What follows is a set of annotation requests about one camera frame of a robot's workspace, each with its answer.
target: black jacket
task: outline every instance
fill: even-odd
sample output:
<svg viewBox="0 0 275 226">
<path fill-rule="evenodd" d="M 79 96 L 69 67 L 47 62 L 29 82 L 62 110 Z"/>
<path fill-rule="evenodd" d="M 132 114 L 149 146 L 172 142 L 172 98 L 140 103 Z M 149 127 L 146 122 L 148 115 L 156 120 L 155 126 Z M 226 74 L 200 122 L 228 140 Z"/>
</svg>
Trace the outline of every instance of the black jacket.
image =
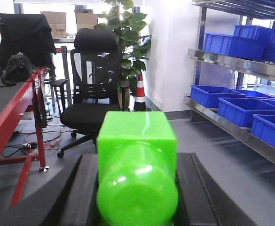
<svg viewBox="0 0 275 226">
<path fill-rule="evenodd" d="M 0 14 L 0 67 L 6 68 L 8 59 L 22 52 L 34 66 L 50 67 L 51 75 L 55 66 L 51 53 L 56 54 L 51 28 L 41 14 Z"/>
</svg>

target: orange and white traffic cone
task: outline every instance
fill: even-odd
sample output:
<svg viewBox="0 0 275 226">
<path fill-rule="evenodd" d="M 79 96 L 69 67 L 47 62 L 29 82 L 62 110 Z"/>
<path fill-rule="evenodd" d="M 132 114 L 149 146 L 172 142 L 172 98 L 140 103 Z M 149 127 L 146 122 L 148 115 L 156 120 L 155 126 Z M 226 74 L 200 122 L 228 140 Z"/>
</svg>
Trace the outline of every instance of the orange and white traffic cone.
<svg viewBox="0 0 275 226">
<path fill-rule="evenodd" d="M 143 88 L 142 74 L 138 75 L 134 110 L 137 112 L 146 111 L 146 97 L 145 90 Z"/>
</svg>

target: headphones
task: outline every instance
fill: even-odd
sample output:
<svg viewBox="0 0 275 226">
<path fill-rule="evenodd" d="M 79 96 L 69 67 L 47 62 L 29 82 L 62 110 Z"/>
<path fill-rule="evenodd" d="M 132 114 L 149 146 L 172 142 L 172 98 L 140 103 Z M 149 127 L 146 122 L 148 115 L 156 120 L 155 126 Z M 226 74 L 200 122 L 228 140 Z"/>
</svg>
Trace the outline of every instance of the headphones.
<svg viewBox="0 0 275 226">
<path fill-rule="evenodd" d="M 6 80 L 5 79 L 5 74 L 6 74 L 6 72 L 4 71 L 4 73 L 2 74 L 2 76 L 0 77 L 0 79 L 1 79 L 1 82 L 3 83 L 3 84 L 5 84 L 6 86 L 15 86 L 16 85 L 16 81 L 11 81 L 11 80 Z"/>
</svg>

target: chair headrest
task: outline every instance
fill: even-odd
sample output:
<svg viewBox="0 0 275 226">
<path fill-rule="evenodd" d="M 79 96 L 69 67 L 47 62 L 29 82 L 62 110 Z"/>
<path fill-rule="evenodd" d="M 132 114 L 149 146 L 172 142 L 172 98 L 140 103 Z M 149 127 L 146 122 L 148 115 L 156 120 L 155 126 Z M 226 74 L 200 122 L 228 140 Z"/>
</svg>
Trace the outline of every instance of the chair headrest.
<svg viewBox="0 0 275 226">
<path fill-rule="evenodd" d="M 78 31 L 74 47 L 77 50 L 111 51 L 118 45 L 111 30 L 82 28 Z"/>
</svg>

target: red workbench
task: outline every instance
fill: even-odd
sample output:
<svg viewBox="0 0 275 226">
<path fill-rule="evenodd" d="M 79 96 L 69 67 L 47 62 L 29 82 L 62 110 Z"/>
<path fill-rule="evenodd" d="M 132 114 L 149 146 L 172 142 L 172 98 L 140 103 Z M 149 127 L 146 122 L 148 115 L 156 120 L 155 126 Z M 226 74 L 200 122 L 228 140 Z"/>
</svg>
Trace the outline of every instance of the red workbench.
<svg viewBox="0 0 275 226">
<path fill-rule="evenodd" d="M 40 67 L 25 82 L 18 82 L 15 86 L 6 87 L 0 80 L 0 155 L 17 127 L 22 115 L 26 111 L 34 112 L 36 136 L 38 141 L 38 153 L 34 155 L 22 155 L 17 157 L 0 158 L 0 165 L 24 162 L 24 167 L 18 180 L 18 184 L 11 202 L 11 206 L 16 205 L 22 196 L 25 181 L 30 171 L 31 162 L 39 161 L 39 172 L 47 172 L 46 159 L 43 146 L 42 127 L 37 120 L 34 103 L 38 100 L 39 107 L 44 101 L 41 95 L 40 84 L 47 71 Z"/>
</svg>

